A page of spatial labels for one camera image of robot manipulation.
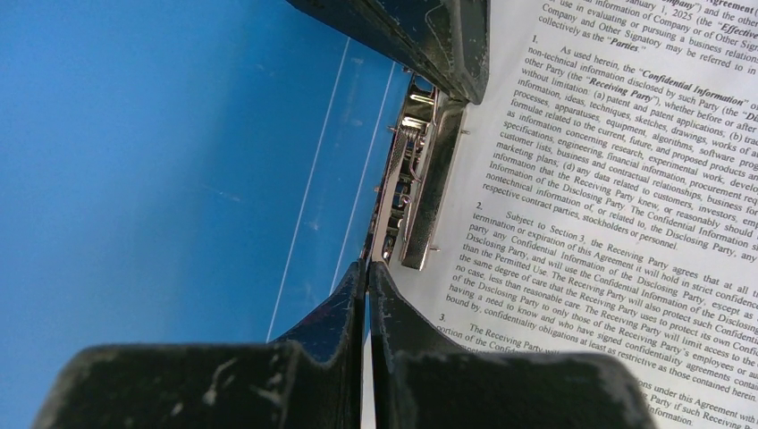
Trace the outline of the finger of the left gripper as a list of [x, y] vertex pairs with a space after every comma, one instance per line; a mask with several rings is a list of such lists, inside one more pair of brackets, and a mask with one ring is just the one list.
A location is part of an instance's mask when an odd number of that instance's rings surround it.
[[489, 78], [487, 0], [290, 0], [318, 21], [479, 105]]

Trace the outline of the printed paper sheet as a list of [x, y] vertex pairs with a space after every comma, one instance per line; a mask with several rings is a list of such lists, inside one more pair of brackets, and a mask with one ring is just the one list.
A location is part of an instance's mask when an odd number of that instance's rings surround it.
[[490, 23], [401, 293], [468, 348], [620, 359], [660, 428], [756, 427], [756, 2], [495, 1]]

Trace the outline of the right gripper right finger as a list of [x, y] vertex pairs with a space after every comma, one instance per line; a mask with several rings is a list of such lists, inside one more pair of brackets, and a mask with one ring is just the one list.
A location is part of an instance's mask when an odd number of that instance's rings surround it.
[[595, 353], [486, 353], [435, 328], [370, 265], [379, 428], [653, 428], [636, 379]]

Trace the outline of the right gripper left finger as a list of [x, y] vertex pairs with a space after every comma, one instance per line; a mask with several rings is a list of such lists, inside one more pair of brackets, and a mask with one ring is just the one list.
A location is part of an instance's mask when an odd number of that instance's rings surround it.
[[37, 428], [357, 428], [366, 268], [266, 344], [87, 348], [58, 375]]

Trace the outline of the blue file folder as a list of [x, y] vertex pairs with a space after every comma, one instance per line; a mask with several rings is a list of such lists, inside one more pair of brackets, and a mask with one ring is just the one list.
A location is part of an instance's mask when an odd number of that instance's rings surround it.
[[255, 344], [315, 309], [408, 81], [285, 1], [2, 2], [2, 427], [84, 349]]

